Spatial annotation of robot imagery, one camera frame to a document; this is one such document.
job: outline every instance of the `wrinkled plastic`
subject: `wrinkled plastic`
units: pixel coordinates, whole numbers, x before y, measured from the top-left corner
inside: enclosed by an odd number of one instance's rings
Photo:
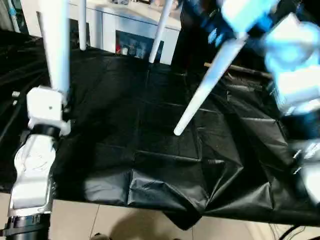
[[[42,40],[22,34],[0,32],[0,61],[0,191],[9,192],[27,130],[25,93],[46,84],[48,70]],[[57,151],[56,197],[158,209],[178,226],[204,215],[318,225],[309,199],[294,191],[294,161],[257,77],[222,79],[183,134],[173,134],[202,76],[72,50],[72,132]],[[13,90],[21,91],[15,106]]]

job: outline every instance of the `table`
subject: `table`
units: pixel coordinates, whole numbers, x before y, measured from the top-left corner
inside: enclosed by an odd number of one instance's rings
[[[41,38],[0,32],[0,61],[0,191],[9,192],[27,130],[25,93],[49,78]],[[294,192],[294,162],[256,77],[225,77],[173,134],[202,75],[72,49],[72,132],[59,142],[56,198],[157,209],[181,228],[201,216],[319,225]],[[21,92],[15,105],[12,91]]]

